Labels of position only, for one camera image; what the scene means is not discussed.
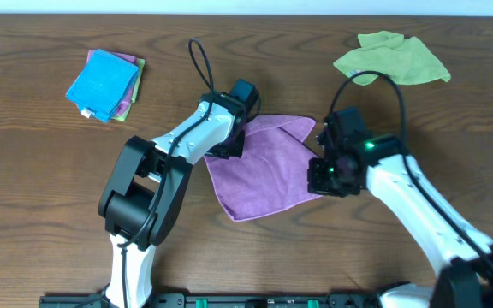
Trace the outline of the green folded cloth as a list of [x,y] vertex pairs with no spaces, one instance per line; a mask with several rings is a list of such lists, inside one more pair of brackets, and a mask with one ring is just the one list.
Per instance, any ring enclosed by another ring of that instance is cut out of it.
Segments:
[[117,121],[125,121],[128,117],[128,114],[132,108],[132,104],[136,101],[138,92],[140,89],[141,76],[143,73],[144,66],[146,64],[146,60],[143,58],[137,58],[135,61],[136,66],[139,69],[136,80],[134,82],[133,87],[130,89],[129,93],[126,97],[120,102],[116,113],[112,116],[113,120]]

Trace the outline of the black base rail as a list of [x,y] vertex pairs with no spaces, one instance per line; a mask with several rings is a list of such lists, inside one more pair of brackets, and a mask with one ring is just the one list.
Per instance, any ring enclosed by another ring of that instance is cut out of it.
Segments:
[[[42,296],[40,308],[117,307],[97,294],[88,296]],[[231,296],[185,295],[158,293],[141,307],[153,308],[369,308],[369,307],[429,307],[422,304],[384,304],[374,294],[332,293],[326,296]]]

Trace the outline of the purple microfiber cloth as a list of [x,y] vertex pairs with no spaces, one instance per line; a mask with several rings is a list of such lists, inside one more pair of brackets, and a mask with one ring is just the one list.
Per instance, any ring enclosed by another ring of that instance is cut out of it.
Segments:
[[217,200],[234,222],[289,210],[319,196],[308,192],[304,145],[316,122],[298,115],[259,115],[245,125],[241,157],[205,157]]

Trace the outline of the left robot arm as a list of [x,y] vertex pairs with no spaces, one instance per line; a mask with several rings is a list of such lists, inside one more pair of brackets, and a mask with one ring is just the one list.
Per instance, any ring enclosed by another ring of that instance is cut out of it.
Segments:
[[204,156],[238,157],[257,90],[209,92],[176,128],[122,148],[98,203],[113,248],[104,307],[145,307],[157,246],[180,213],[193,166]]

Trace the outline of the green crumpled cloth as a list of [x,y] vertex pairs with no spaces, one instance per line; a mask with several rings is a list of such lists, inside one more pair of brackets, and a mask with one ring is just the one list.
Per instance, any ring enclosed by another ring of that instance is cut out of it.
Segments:
[[361,74],[353,80],[360,86],[367,86],[377,78],[374,71],[388,75],[397,85],[451,80],[450,72],[416,37],[380,31],[360,34],[358,41],[359,48],[341,56],[333,65],[347,77]]

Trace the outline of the blue folded cloth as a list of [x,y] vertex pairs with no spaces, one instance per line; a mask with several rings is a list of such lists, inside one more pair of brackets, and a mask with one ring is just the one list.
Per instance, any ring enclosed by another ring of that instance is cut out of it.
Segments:
[[83,116],[109,122],[122,100],[132,93],[140,71],[135,61],[135,57],[130,60],[106,50],[92,50],[65,97]]

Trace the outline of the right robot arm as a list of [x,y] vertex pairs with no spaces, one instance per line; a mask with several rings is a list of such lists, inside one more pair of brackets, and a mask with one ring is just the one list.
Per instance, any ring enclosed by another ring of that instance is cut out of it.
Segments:
[[421,248],[434,287],[402,283],[377,295],[380,307],[493,307],[493,239],[463,218],[429,182],[401,139],[353,131],[322,133],[309,162],[308,190],[382,201]]

